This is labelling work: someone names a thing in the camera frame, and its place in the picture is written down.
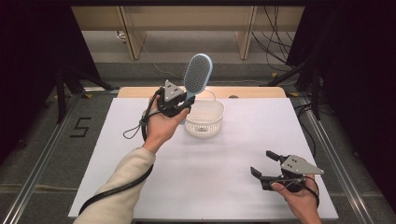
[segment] white basket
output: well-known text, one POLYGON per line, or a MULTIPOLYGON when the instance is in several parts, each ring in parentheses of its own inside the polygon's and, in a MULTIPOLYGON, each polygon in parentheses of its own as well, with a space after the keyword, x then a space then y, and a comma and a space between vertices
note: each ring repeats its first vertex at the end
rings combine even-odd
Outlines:
POLYGON ((224 104, 222 102, 195 100, 184 128, 193 136, 208 138, 220 131, 223 115, 224 104))

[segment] human arm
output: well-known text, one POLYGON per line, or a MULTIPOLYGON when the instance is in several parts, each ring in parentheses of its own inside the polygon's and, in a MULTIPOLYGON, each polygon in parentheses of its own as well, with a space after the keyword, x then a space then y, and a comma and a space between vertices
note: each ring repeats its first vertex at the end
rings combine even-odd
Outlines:
MULTIPOLYGON (((151 109, 156 109, 156 101, 151 109)), ((155 161, 155 153, 169 140, 177 125, 187 117, 188 110, 168 118, 156 114, 148 120, 148 137, 142 147, 132 150, 118 164, 114 174, 96 191, 95 195, 115 189, 135 181, 142 176, 155 161)), ((134 217, 134 206, 145 181, 125 191, 105 197, 89 205, 75 223, 128 223, 134 217)))
MULTIPOLYGON (((314 192, 318 192, 317 185, 314 182, 315 177, 313 175, 307 176, 310 178, 305 179, 305 185, 314 192)), ((285 198, 291 212, 297 216, 303 224, 321 223, 317 209, 317 199, 311 192, 302 189, 299 192, 292 193, 279 183, 273 183, 271 187, 285 198)))

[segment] plastic basket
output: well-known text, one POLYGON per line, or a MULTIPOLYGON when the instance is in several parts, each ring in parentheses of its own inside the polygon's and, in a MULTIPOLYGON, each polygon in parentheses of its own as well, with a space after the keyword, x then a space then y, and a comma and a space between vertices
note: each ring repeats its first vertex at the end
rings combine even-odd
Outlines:
POLYGON ((209 138, 220 131, 223 115, 224 104, 222 102, 195 100, 184 128, 193 136, 209 138))

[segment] gray floor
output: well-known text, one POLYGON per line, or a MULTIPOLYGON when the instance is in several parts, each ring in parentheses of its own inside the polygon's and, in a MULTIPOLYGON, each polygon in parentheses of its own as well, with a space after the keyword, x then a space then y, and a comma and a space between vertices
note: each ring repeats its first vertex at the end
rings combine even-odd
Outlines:
MULTIPOLYGON (((265 53, 254 40, 250 44, 248 59, 240 60, 234 34, 231 32, 150 32, 145 40, 146 51, 143 49, 139 60, 136 61, 129 59, 126 44, 116 38, 115 32, 85 32, 84 35, 103 81, 113 86, 159 86, 166 79, 177 83, 188 59, 198 52, 208 54, 214 62, 214 72, 209 85, 264 84, 272 80, 272 73, 282 74, 269 66, 268 62, 275 68, 289 69, 274 58, 269 58, 267 62, 265 53)), ((282 39, 285 43, 290 41, 285 35, 282 39)), ((282 56, 279 46, 272 44, 271 49, 282 56)), ((295 78, 282 84, 286 92, 294 92, 292 83, 295 78)), ((94 85, 84 82, 84 86, 94 85)), ((21 186, 28 179, 42 151, 47 147, 52 132, 57 128, 57 103, 54 95, 55 93, 49 97, 48 108, 42 109, 25 137, 27 147, 14 150, 0 167, 0 217, 5 217, 7 214, 21 186)), ((48 163, 45 164, 44 172, 38 178, 35 191, 23 209, 19 223, 73 222, 67 217, 68 209, 84 176, 96 139, 105 121, 106 112, 117 94, 102 92, 89 96, 77 98, 74 107, 71 106, 75 98, 67 99, 72 113, 64 125, 62 136, 50 154, 48 163), (80 123, 81 126, 89 127, 89 130, 85 137, 73 138, 71 135, 83 133, 82 130, 75 129, 79 118, 91 118, 84 119, 80 123)), ((303 99, 304 97, 301 96, 290 98, 295 106, 301 105, 303 99)), ((342 125, 326 105, 326 99, 322 98, 321 101, 320 123, 329 135, 357 192, 363 198, 373 223, 396 223, 395 214, 368 175, 364 165, 359 158, 353 156, 353 146, 350 145, 342 125)), ((338 220, 325 221, 325 223, 359 223, 308 115, 307 113, 302 115, 302 123, 314 136, 316 161, 319 167, 326 170, 323 179, 340 217, 338 220)), ((313 142, 308 135, 306 139, 313 148, 313 142)))

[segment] sleeve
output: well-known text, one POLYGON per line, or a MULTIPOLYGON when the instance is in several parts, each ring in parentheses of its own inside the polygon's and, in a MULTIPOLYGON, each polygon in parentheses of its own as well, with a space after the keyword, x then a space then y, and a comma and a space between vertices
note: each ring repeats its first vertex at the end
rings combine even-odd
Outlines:
MULTIPOLYGON (((114 174, 96 191, 96 194, 128 184, 141 175, 155 162, 155 155, 143 147, 132 150, 118 164, 114 174)), ((134 206, 146 181, 118 194, 92 203, 82 212, 75 224, 80 223, 126 223, 134 218, 134 206)))

